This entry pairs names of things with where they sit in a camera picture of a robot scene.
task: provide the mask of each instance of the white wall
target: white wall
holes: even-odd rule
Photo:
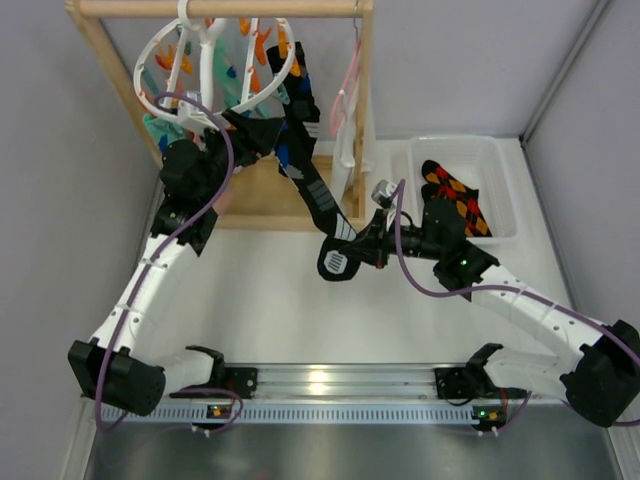
[[[617,0],[531,141],[581,310],[640,328],[640,2]]]
[[[0,477],[57,478],[74,339],[131,273],[157,169],[62,1],[3,2]]]
[[[377,0],[372,88],[378,135],[521,134],[594,4]],[[107,25],[132,65],[164,23]],[[353,51],[352,22],[294,19],[292,25],[308,52],[314,94],[328,115]]]

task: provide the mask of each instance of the wooden drying rack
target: wooden drying rack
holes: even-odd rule
[[[161,166],[158,147],[142,123],[145,113],[133,89],[131,75],[107,35],[102,18],[177,18],[177,0],[65,0],[66,9],[91,46],[153,158]],[[365,182],[362,173],[367,92],[371,64],[373,0],[191,0],[187,13],[203,17],[361,18],[360,85],[356,106],[356,167],[343,205],[354,228],[365,223]],[[331,157],[313,162],[327,183]],[[225,228],[315,230],[308,210],[291,182],[277,172],[277,161],[263,159],[232,179],[234,200],[219,221]]]

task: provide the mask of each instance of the metal floor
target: metal floor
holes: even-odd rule
[[[96,444],[122,460],[163,428],[125,423]],[[209,440],[174,430],[115,468],[97,448],[85,480],[622,478],[607,432],[559,406],[530,407],[497,439],[434,426],[243,425]]]

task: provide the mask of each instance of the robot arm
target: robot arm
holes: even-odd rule
[[[339,251],[383,268],[395,250],[392,227],[395,186],[381,182],[372,198],[378,209],[371,223]],[[422,225],[402,226],[400,244],[407,257],[436,260],[434,274],[452,293],[462,291],[471,303],[499,314],[553,355],[535,355],[487,344],[467,362],[464,376],[476,396],[496,388],[520,388],[567,401],[587,420],[609,427],[640,393],[640,369],[601,332],[567,313],[511,274],[498,260],[466,240],[464,220],[446,200],[425,204]],[[640,337],[629,324],[593,323],[608,330],[636,354]]]
[[[234,112],[224,116],[236,127],[229,132],[236,167],[249,166],[273,151],[282,119],[248,119]],[[161,325],[178,326],[188,321],[168,318],[167,307],[179,282],[202,253],[218,218],[214,205],[170,239],[209,203],[225,178],[228,155],[221,134],[205,135],[205,143],[203,152],[190,140],[178,140],[164,152],[160,178],[165,199],[154,218],[142,259],[105,322],[88,342],[75,341],[69,350],[69,363],[89,398],[96,398],[103,359],[107,351],[112,351],[102,399],[137,415],[148,415],[163,396],[184,387],[221,386],[224,362],[219,352],[187,347],[163,356],[153,346],[154,334]],[[109,349],[112,339],[115,343]]]

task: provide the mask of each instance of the plastic tray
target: plastic tray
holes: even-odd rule
[[[422,164],[425,160],[434,160],[462,183],[480,192],[478,204],[493,237],[470,238],[473,243],[492,245],[516,239],[519,228],[514,188],[509,183],[504,153],[493,137],[414,137],[409,142],[408,160],[407,182],[412,188],[407,190],[407,196],[419,216],[424,206],[420,189],[426,183],[422,178]]]

